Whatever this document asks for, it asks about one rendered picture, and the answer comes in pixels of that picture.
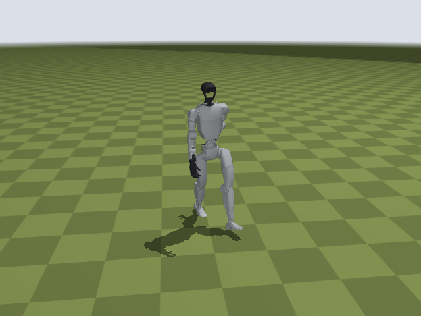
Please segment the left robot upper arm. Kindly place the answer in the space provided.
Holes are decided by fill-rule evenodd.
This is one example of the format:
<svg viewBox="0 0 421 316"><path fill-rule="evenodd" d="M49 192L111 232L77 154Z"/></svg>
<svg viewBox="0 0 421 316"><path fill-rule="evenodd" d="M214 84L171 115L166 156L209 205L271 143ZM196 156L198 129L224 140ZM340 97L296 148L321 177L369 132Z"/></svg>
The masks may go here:
<svg viewBox="0 0 421 316"><path fill-rule="evenodd" d="M223 122L226 119L226 116L229 112L229 107L225 103L219 103L222 107L222 129L223 130L226 127L225 122Z"/></svg>

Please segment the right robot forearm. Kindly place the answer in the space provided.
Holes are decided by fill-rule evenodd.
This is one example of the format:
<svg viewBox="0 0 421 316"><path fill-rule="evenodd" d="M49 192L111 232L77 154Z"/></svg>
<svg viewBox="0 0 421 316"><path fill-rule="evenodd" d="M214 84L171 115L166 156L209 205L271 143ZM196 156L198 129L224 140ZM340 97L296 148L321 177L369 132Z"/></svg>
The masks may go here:
<svg viewBox="0 0 421 316"><path fill-rule="evenodd" d="M190 132L188 132L187 144L188 144L188 153L189 153L188 159L190 160L192 159L192 154L196 154L196 150L195 150L196 141L190 140Z"/></svg>

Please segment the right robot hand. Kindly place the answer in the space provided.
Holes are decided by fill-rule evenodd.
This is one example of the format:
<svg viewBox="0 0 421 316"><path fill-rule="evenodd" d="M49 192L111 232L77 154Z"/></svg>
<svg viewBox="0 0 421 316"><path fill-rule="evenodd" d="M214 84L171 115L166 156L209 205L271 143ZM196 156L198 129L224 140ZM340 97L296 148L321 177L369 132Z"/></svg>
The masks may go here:
<svg viewBox="0 0 421 316"><path fill-rule="evenodd" d="M192 159L190 159L189 162L190 162L189 169L190 169L191 176L194 177L194 178L199 178L199 176L201 176L201 175L199 175L197 173L197 170L196 169L198 169L199 171L201 169L195 163L196 162L196 156L195 156L195 154L192 154Z"/></svg>

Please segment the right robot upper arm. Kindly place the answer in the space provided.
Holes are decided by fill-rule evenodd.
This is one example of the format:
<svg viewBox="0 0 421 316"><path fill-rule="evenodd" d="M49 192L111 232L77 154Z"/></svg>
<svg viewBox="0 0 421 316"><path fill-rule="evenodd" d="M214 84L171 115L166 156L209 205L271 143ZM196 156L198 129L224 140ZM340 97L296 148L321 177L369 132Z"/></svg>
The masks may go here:
<svg viewBox="0 0 421 316"><path fill-rule="evenodd" d="M189 128L189 132L190 132L190 139L195 140L197 139L197 132L195 131L195 127L196 127L196 117L199 114L199 108L193 108L190 109L187 113L188 115L188 128Z"/></svg>

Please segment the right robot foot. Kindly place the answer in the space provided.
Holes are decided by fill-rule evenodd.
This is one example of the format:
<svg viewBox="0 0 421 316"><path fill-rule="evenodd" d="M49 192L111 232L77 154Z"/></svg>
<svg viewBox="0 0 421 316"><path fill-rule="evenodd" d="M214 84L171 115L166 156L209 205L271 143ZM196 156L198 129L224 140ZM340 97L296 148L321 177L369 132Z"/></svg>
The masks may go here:
<svg viewBox="0 0 421 316"><path fill-rule="evenodd" d="M202 216L202 217L206 217L207 216L207 214L205 213L205 211L203 210L202 207L199 206L199 208L197 208L196 203L194 204L194 208L197 211L197 214L199 216Z"/></svg>

